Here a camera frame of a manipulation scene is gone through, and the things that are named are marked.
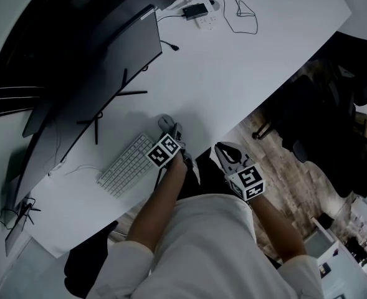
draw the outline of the white table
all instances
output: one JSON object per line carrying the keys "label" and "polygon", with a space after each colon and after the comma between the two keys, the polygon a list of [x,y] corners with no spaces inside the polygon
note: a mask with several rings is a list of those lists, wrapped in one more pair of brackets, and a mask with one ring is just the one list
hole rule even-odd
{"label": "white table", "polygon": [[[188,150],[197,156],[279,88],[350,15],[344,0],[245,1],[258,17],[256,36],[233,34],[220,11],[213,31],[183,18],[159,23],[161,39],[180,50],[163,45],[163,55],[127,86],[149,93],[114,99],[99,121],[99,145],[91,126],[65,164],[32,191],[42,212],[32,214],[35,225],[26,229],[50,253],[62,255],[120,217],[152,192],[156,179],[154,169],[114,199],[95,184],[96,170],[65,173],[82,164],[106,170],[142,131],[157,139],[162,113],[182,124]],[[234,0],[226,4],[236,29],[255,29],[250,18],[234,16]]]}

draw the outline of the white t-shirt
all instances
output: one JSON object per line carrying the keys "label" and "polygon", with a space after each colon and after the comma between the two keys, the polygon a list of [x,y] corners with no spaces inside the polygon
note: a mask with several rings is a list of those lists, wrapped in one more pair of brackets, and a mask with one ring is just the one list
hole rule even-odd
{"label": "white t-shirt", "polygon": [[316,299],[323,292],[316,259],[295,257],[276,270],[255,243],[250,207],[208,194],[176,203],[155,255],[137,242],[114,245],[87,298]]}

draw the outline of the black and white marker cube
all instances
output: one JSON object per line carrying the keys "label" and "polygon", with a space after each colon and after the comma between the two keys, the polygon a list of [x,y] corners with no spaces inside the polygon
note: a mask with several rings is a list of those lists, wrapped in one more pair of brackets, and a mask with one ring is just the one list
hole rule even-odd
{"label": "black and white marker cube", "polygon": [[231,189],[245,201],[265,192],[264,174],[257,163],[228,178]]}
{"label": "black and white marker cube", "polygon": [[179,144],[167,134],[147,152],[146,157],[160,169],[176,155],[179,149]]}

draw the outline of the white keyboard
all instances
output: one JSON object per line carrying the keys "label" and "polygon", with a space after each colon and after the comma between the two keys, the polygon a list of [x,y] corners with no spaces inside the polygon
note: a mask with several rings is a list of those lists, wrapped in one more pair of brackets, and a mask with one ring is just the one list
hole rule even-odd
{"label": "white keyboard", "polygon": [[153,145],[154,142],[147,135],[139,135],[130,147],[104,172],[97,184],[115,198],[120,197],[153,167],[145,156]]}

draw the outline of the wooden floor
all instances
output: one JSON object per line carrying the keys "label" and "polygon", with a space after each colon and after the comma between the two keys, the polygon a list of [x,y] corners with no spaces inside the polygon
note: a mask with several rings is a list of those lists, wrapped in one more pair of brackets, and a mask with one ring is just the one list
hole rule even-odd
{"label": "wooden floor", "polygon": [[[350,206],[355,200],[352,194],[346,199],[335,192],[327,177],[313,163],[302,164],[295,156],[282,147],[282,139],[276,131],[271,132],[262,141],[252,139],[255,132],[264,122],[265,112],[260,108],[252,112],[231,130],[222,141],[232,141],[244,145],[250,157],[260,164],[267,183],[266,197],[289,219],[303,238],[309,236],[315,226],[311,218],[317,218],[322,212],[335,221],[331,230],[342,241],[349,235],[357,235],[350,222]],[[144,202],[118,219],[118,231],[127,233],[132,220]],[[270,242],[259,221],[254,218],[255,233],[259,247],[269,256],[276,258]],[[115,235],[115,240],[122,238]]]}

